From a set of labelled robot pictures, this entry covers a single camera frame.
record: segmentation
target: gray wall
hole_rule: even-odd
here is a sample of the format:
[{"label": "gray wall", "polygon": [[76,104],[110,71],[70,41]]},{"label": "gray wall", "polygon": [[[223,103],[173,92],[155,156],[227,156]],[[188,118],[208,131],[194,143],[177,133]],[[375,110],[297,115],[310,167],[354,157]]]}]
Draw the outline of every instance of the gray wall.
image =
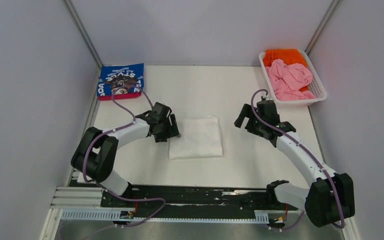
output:
[{"label": "gray wall", "polygon": [[104,65],[259,66],[305,49],[332,0],[72,0]]},{"label": "gray wall", "polygon": [[0,0],[0,240],[38,239],[98,73],[60,0]]},{"label": "gray wall", "polygon": [[[288,225],[293,224],[298,214],[288,213]],[[79,240],[93,232],[111,225],[108,221],[63,220],[59,236],[63,240]],[[260,224],[240,223],[186,223],[147,222],[126,230],[107,229],[90,236],[87,240],[343,240],[342,232],[331,226],[316,227],[304,216],[289,231],[276,232]]]},{"label": "gray wall", "polygon": [[310,58],[328,94],[310,108],[325,158],[353,177],[362,239],[384,239],[384,1],[344,0]]}]

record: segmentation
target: orange towel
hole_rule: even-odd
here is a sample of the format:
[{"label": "orange towel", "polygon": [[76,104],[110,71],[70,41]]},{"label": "orange towel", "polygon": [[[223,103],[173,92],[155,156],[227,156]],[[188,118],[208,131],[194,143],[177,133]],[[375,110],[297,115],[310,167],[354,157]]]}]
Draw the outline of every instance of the orange towel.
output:
[{"label": "orange towel", "polygon": [[[265,56],[262,59],[265,67],[271,67],[272,63],[276,59],[282,59],[286,65],[302,64],[307,67],[307,63],[304,60],[301,53],[296,49],[269,49],[265,51]],[[308,86],[300,89],[301,92],[307,91]]]}]

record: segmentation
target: white towel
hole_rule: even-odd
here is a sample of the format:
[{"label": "white towel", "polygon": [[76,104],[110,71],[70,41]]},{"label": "white towel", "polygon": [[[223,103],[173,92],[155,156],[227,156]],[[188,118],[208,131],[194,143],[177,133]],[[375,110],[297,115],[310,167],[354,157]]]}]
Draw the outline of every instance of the white towel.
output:
[{"label": "white towel", "polygon": [[219,119],[208,116],[177,122],[181,137],[170,138],[170,160],[223,157]]}]

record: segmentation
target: white tabletop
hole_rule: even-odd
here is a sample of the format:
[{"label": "white tabletop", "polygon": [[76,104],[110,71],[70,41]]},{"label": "white tabletop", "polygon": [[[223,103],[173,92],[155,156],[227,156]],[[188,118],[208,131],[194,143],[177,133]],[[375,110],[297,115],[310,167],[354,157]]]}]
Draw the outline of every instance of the white tabletop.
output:
[{"label": "white tabletop", "polygon": [[[118,150],[115,171],[132,184],[265,188],[273,181],[288,180],[307,188],[300,172],[283,153],[243,128],[247,120],[241,129],[234,126],[242,106],[250,103],[256,90],[265,87],[260,67],[146,66],[145,92],[153,103],[171,107],[177,121],[208,115],[219,118],[224,157],[169,160],[169,143],[155,143],[153,137],[147,137]],[[150,109],[145,96],[119,103],[135,115]],[[289,121],[297,129],[319,158],[308,108],[278,108],[278,113],[281,121]],[[131,116],[113,102],[102,101],[94,126],[114,128],[130,120]]]}]

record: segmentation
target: plastic basket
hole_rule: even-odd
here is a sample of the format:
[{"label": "plastic basket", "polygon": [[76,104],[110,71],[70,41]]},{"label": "plastic basket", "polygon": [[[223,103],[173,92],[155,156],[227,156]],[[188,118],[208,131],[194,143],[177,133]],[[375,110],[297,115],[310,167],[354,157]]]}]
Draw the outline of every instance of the plastic basket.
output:
[{"label": "plastic basket", "polygon": [[316,70],[314,69],[313,64],[311,63],[309,56],[304,51],[298,50],[299,53],[304,58],[305,62],[307,63],[307,68],[311,71],[313,78],[308,85],[308,90],[314,94],[314,99],[304,99],[304,100],[293,100],[293,101],[281,101],[279,100],[275,92],[273,91],[272,84],[270,83],[269,76],[267,75],[266,68],[264,67],[263,58],[266,56],[266,52],[262,52],[258,55],[259,62],[261,63],[261,69],[262,69],[262,75],[264,76],[265,81],[267,82],[268,86],[268,95],[274,101],[276,102],[277,107],[281,108],[287,108],[287,107],[299,107],[299,106],[308,106],[315,102],[323,101],[328,97],[328,94],[326,93],[325,87],[323,87],[322,82],[320,81],[319,75],[317,75]]}]

